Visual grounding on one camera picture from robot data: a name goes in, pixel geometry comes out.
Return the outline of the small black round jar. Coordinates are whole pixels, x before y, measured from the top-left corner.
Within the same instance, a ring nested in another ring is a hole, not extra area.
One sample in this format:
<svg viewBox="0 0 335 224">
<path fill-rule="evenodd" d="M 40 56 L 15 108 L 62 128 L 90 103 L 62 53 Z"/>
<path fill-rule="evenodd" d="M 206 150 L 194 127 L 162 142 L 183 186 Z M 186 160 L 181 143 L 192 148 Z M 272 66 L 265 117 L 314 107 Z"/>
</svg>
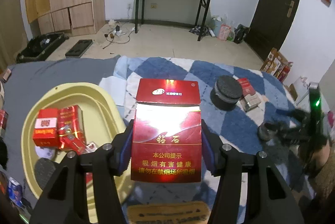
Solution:
<svg viewBox="0 0 335 224">
<path fill-rule="evenodd" d="M 275 137 L 277 132 L 278 132 L 277 125 L 268 122 L 263 122 L 258 127 L 257 135 L 261 140 L 268 142 Z"/>
</svg>

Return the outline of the black round foam-top jar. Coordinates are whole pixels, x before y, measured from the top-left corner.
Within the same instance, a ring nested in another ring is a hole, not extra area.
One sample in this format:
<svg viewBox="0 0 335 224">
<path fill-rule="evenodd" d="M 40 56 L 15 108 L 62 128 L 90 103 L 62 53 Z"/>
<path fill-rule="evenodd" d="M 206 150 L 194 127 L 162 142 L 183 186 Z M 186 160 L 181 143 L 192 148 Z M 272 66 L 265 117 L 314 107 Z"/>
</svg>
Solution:
<svg viewBox="0 0 335 224">
<path fill-rule="evenodd" d="M 212 104 L 225 111 L 233 110 L 242 96 L 241 84 L 228 75 L 218 77 L 210 93 Z"/>
</svg>

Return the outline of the dark brown door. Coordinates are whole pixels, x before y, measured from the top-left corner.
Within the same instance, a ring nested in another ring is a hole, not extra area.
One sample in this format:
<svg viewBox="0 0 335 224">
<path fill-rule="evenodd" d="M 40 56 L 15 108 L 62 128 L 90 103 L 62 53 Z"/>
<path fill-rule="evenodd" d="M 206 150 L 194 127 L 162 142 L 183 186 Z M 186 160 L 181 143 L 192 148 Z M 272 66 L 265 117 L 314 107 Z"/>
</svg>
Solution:
<svg viewBox="0 0 335 224">
<path fill-rule="evenodd" d="M 271 49 L 279 50 L 290 30 L 299 0 L 259 0 L 246 43 L 265 60 Z"/>
</svg>

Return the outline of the yellow plastic basin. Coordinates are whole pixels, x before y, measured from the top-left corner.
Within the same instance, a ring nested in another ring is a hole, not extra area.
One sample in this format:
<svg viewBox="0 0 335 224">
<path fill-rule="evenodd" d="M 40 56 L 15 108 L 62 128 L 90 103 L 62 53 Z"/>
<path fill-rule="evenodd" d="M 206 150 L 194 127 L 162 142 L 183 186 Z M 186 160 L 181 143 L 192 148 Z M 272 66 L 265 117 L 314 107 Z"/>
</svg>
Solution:
<svg viewBox="0 0 335 224">
<path fill-rule="evenodd" d="M 21 137 L 21 150 L 24 174 L 33 194 L 40 198 L 43 189 L 39 187 L 33 169 L 37 163 L 35 144 L 32 136 L 35 120 L 39 110 L 48 107 L 57 109 L 71 105 L 79 105 L 83 112 L 85 137 L 88 141 L 94 141 L 98 148 L 105 143 L 110 143 L 119 133 L 123 133 L 125 126 L 116 105 L 111 96 L 101 87 L 91 83 L 66 83 L 58 85 L 48 91 L 27 114 Z M 56 157 L 58 165 L 67 155 L 66 152 L 60 153 Z M 130 167 L 121 176 L 114 178 L 120 204 L 131 193 L 133 182 L 130 178 Z M 97 213 L 94 202 L 93 176 L 86 174 L 86 194 L 88 203 L 89 223 L 98 223 Z"/>
</svg>

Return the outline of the grey bed sheet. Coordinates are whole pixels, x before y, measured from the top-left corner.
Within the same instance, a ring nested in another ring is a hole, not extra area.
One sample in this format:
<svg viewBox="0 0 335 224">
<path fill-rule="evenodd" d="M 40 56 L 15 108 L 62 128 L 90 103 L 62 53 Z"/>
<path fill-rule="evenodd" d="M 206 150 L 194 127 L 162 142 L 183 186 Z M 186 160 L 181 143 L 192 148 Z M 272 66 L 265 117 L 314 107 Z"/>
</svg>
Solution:
<svg viewBox="0 0 335 224">
<path fill-rule="evenodd" d="M 8 114 L 5 144 L 8 149 L 7 174 L 24 184 L 21 134 L 27 114 L 45 93 L 64 83 L 99 84 L 113 74 L 119 55 L 106 60 L 79 58 L 10 65 L 11 75 L 3 84 L 4 110 Z"/>
</svg>

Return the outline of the black foam tray insert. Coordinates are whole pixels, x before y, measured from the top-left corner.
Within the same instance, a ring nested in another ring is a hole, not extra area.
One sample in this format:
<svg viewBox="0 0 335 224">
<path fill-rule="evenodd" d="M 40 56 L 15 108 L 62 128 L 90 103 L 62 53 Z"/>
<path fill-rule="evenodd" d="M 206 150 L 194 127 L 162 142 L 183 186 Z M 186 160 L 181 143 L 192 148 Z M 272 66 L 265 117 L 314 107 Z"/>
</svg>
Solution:
<svg viewBox="0 0 335 224">
<path fill-rule="evenodd" d="M 93 44 L 93 40 L 79 40 L 70 50 L 65 53 L 66 58 L 80 58 Z"/>
</svg>

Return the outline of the red Double Happiness cigarette pack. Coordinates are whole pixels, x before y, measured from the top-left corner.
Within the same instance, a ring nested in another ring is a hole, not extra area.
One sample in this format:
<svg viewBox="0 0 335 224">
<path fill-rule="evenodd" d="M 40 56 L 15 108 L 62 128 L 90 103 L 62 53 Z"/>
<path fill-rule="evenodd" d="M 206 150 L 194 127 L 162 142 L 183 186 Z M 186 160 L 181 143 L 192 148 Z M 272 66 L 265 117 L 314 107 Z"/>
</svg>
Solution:
<svg viewBox="0 0 335 224">
<path fill-rule="evenodd" d="M 58 109 L 46 108 L 38 112 L 32 139 L 36 146 L 53 147 L 59 146 L 58 137 Z"/>
</svg>

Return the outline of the red silver cigarette pack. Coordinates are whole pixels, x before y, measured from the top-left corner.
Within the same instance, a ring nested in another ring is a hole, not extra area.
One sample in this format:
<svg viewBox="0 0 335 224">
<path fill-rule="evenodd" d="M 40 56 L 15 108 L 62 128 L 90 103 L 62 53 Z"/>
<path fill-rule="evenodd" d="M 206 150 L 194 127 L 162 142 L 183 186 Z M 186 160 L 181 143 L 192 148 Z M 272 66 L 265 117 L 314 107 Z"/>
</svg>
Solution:
<svg viewBox="0 0 335 224">
<path fill-rule="evenodd" d="M 246 78 L 240 78 L 237 81 L 242 87 L 242 98 L 240 99 L 240 103 L 244 111 L 249 112 L 250 110 L 257 108 L 261 103 L 261 99 L 251 83 Z"/>
</svg>

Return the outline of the dark red cigarette carton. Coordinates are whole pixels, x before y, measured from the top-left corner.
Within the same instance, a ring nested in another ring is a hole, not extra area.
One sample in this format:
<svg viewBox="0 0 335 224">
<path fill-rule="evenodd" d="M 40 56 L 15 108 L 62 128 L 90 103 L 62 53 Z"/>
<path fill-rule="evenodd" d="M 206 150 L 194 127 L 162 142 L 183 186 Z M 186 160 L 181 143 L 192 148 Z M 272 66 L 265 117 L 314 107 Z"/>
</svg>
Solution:
<svg viewBox="0 0 335 224">
<path fill-rule="evenodd" d="M 131 179 L 197 183 L 202 177 L 198 82 L 140 79 L 133 122 Z"/>
</svg>

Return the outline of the black open equipment case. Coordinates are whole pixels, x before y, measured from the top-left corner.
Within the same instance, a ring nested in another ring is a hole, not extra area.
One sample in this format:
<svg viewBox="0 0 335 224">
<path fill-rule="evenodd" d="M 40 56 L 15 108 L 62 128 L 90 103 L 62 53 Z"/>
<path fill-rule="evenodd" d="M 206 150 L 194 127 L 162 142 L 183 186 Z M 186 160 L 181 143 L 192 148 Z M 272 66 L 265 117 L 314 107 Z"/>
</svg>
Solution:
<svg viewBox="0 0 335 224">
<path fill-rule="evenodd" d="M 16 63 L 45 61 L 63 42 L 69 39 L 63 32 L 53 32 L 31 39 L 18 53 Z"/>
</svg>

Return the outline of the shiny red wrapped box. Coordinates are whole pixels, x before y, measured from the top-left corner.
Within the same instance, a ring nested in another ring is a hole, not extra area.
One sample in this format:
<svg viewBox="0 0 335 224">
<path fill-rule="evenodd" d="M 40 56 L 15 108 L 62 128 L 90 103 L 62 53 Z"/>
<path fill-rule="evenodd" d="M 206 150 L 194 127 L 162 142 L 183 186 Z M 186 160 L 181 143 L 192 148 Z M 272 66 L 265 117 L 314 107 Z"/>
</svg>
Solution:
<svg viewBox="0 0 335 224">
<path fill-rule="evenodd" d="M 57 130 L 60 142 L 59 150 L 74 150 L 78 155 L 86 151 L 84 120 L 79 105 L 58 110 Z"/>
</svg>

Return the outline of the blue white checkered blanket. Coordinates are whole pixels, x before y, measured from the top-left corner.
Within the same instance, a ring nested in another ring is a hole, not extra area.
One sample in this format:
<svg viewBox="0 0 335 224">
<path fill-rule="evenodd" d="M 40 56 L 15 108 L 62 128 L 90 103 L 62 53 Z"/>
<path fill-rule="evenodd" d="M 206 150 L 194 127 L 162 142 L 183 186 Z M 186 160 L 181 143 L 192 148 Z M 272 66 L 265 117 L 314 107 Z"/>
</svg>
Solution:
<svg viewBox="0 0 335 224">
<path fill-rule="evenodd" d="M 124 106 L 118 107 L 121 118 L 127 125 L 135 114 L 135 97 L 141 78 L 157 78 L 175 80 L 195 80 L 199 84 L 202 118 L 209 130 L 220 135 L 223 143 L 230 143 L 243 153 L 255 154 L 260 150 L 268 153 L 277 169 L 296 194 L 298 204 L 303 206 L 312 200 L 316 193 L 302 175 L 302 165 L 296 155 L 273 139 L 262 143 L 257 137 L 257 129 L 265 120 L 269 122 L 290 122 L 288 117 L 276 113 L 277 109 L 292 110 L 294 104 L 291 96 L 286 92 L 283 84 L 274 77 L 257 70 L 242 69 L 229 65 L 193 61 L 178 58 L 129 58 L 126 56 L 109 58 L 102 61 L 100 79 L 112 75 L 127 81 Z M 245 113 L 238 103 L 229 112 L 216 108 L 211 102 L 210 91 L 216 79 L 221 75 L 234 78 L 247 78 L 258 95 L 266 96 L 260 107 Z M 188 201 L 205 202 L 212 209 L 219 177 L 211 176 L 203 166 L 201 183 L 192 184 L 149 184 L 135 183 L 131 194 L 123 203 L 123 212 L 135 205 L 151 205 L 159 203 L 181 203 Z"/>
</svg>

